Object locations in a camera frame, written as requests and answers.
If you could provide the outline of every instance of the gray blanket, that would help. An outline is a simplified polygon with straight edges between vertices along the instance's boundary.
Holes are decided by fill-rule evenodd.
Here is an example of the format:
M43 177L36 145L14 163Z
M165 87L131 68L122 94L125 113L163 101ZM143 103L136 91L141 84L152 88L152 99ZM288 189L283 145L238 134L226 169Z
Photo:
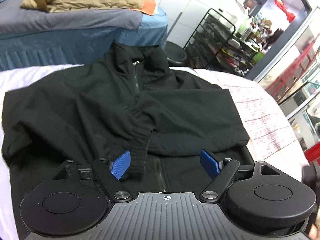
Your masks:
M0 34L121 27L137 29L142 13L130 9L45 13L21 9L22 0L0 3Z

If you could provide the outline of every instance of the blue bed skirt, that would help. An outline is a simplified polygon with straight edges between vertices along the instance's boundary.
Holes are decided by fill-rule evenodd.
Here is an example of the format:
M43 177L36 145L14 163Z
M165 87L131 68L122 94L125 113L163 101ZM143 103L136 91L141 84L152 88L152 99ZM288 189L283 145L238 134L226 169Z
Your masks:
M109 50L113 40L130 46L165 46L167 18L143 15L138 29L118 27L0 35L0 71L29 66L89 64Z

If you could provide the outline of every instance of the silver screw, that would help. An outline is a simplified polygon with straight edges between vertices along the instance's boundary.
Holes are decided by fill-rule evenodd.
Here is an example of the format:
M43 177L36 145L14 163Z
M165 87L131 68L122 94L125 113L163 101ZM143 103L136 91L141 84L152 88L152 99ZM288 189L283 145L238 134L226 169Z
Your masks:
M120 199L120 200L124 200L130 197L130 193L126 192L126 191L118 191L115 193L115 198L116 199Z
M206 199L215 199L218 197L218 194L214 191L205 191L202 193L202 196Z

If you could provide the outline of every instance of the jacket zipper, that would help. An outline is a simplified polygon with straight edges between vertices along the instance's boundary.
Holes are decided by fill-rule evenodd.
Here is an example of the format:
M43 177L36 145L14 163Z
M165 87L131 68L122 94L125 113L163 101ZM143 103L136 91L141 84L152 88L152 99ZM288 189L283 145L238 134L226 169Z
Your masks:
M136 70L136 65L139 64L139 61L136 61L133 64L133 76L134 76L134 92L136 94L139 93L139 82L138 82L138 74L137 74L137 70Z
M159 187L161 192L166 193L166 184L164 180L164 174L162 171L162 165L159 157L155 157L156 160L156 171L157 171L157 180L159 183Z

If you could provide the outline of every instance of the blue gripper pad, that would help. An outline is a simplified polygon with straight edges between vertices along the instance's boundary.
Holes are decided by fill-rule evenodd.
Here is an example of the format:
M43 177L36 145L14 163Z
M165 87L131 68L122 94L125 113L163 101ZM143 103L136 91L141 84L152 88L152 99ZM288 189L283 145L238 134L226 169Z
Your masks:
M212 180L220 173L219 164L205 150L201 150L200 163Z
M131 155L129 151L126 151L111 164L111 173L117 178L117 180L121 179L123 174L129 168L130 163Z

